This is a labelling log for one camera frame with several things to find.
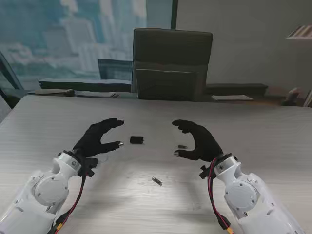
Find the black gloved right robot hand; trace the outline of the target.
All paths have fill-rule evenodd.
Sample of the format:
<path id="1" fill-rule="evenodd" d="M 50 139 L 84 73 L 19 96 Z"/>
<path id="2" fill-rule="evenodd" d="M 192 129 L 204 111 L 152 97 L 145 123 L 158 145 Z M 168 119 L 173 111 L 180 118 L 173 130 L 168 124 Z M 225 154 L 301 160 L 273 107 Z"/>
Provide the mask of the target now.
<path id="1" fill-rule="evenodd" d="M 193 150 L 178 149 L 174 152 L 176 157 L 212 162 L 216 157 L 223 155 L 221 147 L 205 127 L 182 119 L 174 120 L 172 124 L 177 126 L 182 133 L 190 133 L 195 141 Z"/>

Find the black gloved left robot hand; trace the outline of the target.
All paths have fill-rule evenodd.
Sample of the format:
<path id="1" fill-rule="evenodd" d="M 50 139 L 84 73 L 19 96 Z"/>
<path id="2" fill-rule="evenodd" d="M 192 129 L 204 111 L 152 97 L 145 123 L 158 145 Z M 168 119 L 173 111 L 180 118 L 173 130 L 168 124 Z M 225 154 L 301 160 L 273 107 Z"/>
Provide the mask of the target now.
<path id="1" fill-rule="evenodd" d="M 123 120 L 117 118 L 105 119 L 101 122 L 92 124 L 73 147 L 73 156 L 79 160 L 95 161 L 96 155 L 102 155 L 120 148 L 121 141 L 101 143 L 102 137 L 111 129 L 122 126 Z"/>

